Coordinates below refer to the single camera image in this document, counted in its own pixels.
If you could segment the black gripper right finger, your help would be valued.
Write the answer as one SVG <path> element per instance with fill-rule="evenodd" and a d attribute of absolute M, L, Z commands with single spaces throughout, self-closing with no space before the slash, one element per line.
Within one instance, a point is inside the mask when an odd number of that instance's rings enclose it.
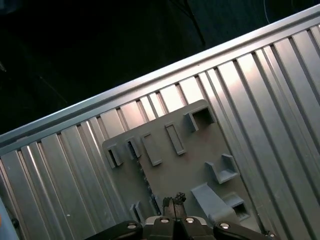
<path fill-rule="evenodd" d="M 184 207 L 186 195 L 175 196 L 175 220 L 181 236 L 187 240 L 276 240 L 275 233 L 256 232 L 237 223 L 218 221 L 209 227 L 201 217 L 188 216 Z"/>

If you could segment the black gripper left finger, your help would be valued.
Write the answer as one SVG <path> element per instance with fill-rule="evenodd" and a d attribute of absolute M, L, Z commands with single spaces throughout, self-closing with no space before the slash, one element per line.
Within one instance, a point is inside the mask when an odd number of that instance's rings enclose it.
<path fill-rule="evenodd" d="M 152 216 L 144 225 L 134 220 L 127 220 L 107 228 L 89 240 L 172 240 L 176 213 L 174 199 L 166 197 L 162 203 L 162 216 Z"/>

